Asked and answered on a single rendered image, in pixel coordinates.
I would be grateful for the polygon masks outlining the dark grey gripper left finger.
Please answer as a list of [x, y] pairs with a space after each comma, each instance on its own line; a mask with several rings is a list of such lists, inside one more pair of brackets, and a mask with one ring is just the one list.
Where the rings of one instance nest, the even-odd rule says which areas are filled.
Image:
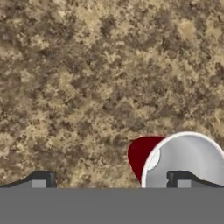
[[10, 187], [29, 187], [29, 188], [56, 188], [54, 171], [33, 171], [27, 177], [11, 182], [6, 185], [0, 185], [0, 188]]

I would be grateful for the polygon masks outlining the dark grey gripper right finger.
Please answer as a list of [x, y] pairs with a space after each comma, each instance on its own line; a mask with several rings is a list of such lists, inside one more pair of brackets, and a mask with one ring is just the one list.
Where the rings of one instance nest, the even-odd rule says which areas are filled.
[[195, 176], [190, 171], [168, 171], [166, 175], [168, 188], [202, 188], [202, 187], [218, 187], [224, 188], [224, 185], [203, 180]]

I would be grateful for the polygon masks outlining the red cup with white inside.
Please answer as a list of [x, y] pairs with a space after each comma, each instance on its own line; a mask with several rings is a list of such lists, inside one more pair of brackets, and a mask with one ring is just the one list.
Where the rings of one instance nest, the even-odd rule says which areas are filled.
[[128, 159], [143, 188], [166, 188], [168, 171], [189, 171], [224, 186], [224, 150], [197, 132], [139, 137], [129, 146]]

